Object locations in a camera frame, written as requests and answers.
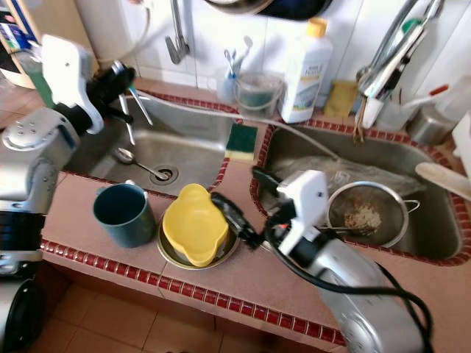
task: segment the blue mug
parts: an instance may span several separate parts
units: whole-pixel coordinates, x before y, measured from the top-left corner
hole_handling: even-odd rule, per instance
[[[146,191],[128,180],[96,193],[93,214],[119,246],[135,248],[150,242],[157,224]]]

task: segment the double sink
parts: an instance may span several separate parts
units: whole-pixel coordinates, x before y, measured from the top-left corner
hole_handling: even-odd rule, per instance
[[[109,120],[98,135],[83,137],[66,170],[114,182],[132,179],[143,188],[173,196],[188,183],[209,188],[224,162],[234,120],[218,112],[179,107],[150,96],[144,96],[143,103],[153,126],[148,125],[134,101],[128,100],[130,114],[135,118],[135,146],[130,144],[124,123]],[[396,174],[417,178],[415,166],[432,162],[421,150],[402,143],[369,139],[356,146],[348,134],[310,127],[297,129],[346,160]],[[122,165],[113,157],[118,147],[129,149],[138,162],[168,174],[169,179],[162,182],[136,165]],[[312,155],[322,155],[322,152],[290,132],[276,129],[270,140],[265,168],[277,171]],[[461,250],[461,233],[449,193],[425,180],[420,182],[425,191],[412,194],[408,199],[419,200],[421,206],[410,214],[408,231],[393,249],[431,260],[452,257]],[[260,193],[259,199],[263,206],[272,202],[265,193]]]

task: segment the dish soap bottle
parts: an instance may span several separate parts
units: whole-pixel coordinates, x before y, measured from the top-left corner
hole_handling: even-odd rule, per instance
[[[311,119],[317,94],[333,52],[332,43],[325,37],[327,21],[311,18],[307,36],[294,43],[286,72],[286,90],[278,111],[288,123]]]

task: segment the metal colander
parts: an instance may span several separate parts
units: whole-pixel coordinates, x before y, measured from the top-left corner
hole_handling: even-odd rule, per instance
[[[406,203],[415,207],[408,211]],[[353,182],[338,189],[329,199],[327,225],[353,229],[349,238],[362,243],[390,247],[406,233],[408,213],[420,206],[417,200],[402,200],[392,189],[376,182]]]

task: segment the green sponge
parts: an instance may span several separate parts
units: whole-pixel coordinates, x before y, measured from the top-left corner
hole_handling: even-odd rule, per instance
[[[254,160],[256,127],[233,124],[226,146],[226,158]]]

